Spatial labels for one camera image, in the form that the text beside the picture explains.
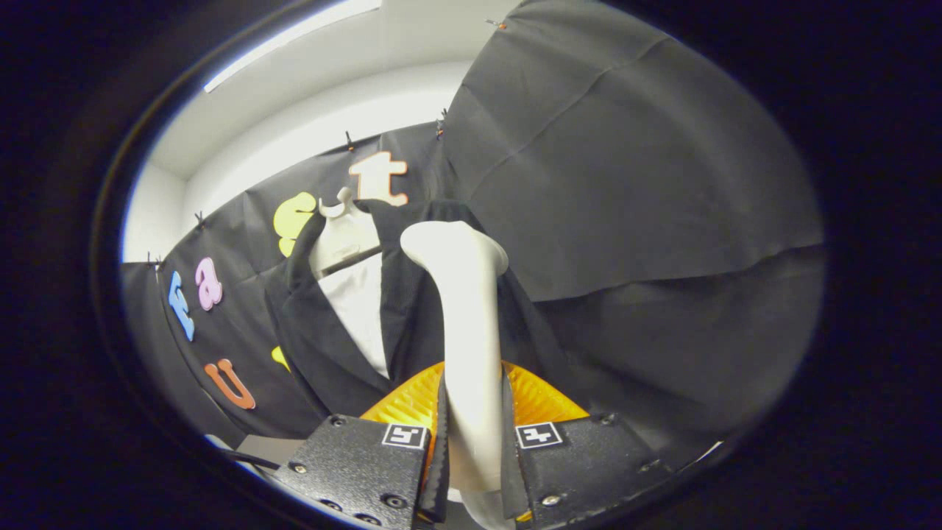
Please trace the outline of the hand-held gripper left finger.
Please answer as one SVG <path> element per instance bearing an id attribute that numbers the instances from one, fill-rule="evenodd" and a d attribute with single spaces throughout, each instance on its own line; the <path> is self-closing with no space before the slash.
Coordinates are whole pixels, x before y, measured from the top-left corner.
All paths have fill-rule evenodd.
<path id="1" fill-rule="evenodd" d="M 435 364 L 360 416 L 329 416 L 273 483 L 315 509 L 380 529 L 441 523 L 450 489 L 443 373 Z"/>

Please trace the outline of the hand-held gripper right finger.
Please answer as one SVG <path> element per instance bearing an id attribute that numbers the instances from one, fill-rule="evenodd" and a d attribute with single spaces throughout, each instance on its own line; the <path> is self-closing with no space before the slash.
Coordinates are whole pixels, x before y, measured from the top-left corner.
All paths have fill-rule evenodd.
<path id="1" fill-rule="evenodd" d="M 515 526 L 591 526 L 669 482 L 667 462 L 620 415 L 586 412 L 509 362 L 502 384 L 503 506 Z"/>

